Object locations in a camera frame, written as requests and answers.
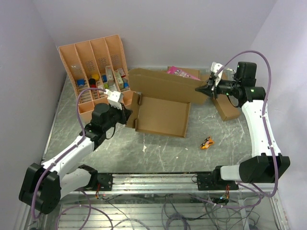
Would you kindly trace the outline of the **large cardboard box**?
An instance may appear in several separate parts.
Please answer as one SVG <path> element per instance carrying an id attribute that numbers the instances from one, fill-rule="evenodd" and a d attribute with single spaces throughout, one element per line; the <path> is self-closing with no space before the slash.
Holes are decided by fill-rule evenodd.
<path id="1" fill-rule="evenodd" d="M 205 82 L 165 71 L 136 68 L 128 72 L 133 92 L 126 127 L 136 132 L 185 138 L 191 104 L 208 98 L 196 88 Z"/>

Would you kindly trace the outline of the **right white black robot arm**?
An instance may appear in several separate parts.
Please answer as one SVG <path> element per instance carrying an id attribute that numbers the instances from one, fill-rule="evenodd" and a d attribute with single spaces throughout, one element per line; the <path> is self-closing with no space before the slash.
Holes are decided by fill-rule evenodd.
<path id="1" fill-rule="evenodd" d="M 251 158 L 232 166 L 217 166 L 217 175 L 211 178 L 212 186 L 223 189 L 231 182 L 278 183 L 290 166 L 290 159 L 281 154 L 272 132 L 265 96 L 267 90 L 256 86 L 257 65 L 238 62 L 233 80 L 222 79 L 222 65 L 213 62 L 206 85 L 196 88 L 213 99 L 219 95 L 233 96 L 238 100 L 246 119 L 251 138 Z"/>

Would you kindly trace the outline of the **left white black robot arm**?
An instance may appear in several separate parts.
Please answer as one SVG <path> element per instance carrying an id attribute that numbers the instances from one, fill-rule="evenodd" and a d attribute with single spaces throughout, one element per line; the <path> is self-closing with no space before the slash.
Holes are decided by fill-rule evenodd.
<path id="1" fill-rule="evenodd" d="M 36 211 L 49 214 L 70 192 L 97 187 L 97 170 L 76 164 L 107 140 L 108 130 L 114 129 L 117 124 L 127 124 L 131 114 L 132 111 L 122 103 L 118 108 L 106 103 L 97 104 L 90 123 L 65 150 L 41 165 L 33 163 L 27 168 L 19 200 L 31 207 L 35 219 L 38 218 Z"/>

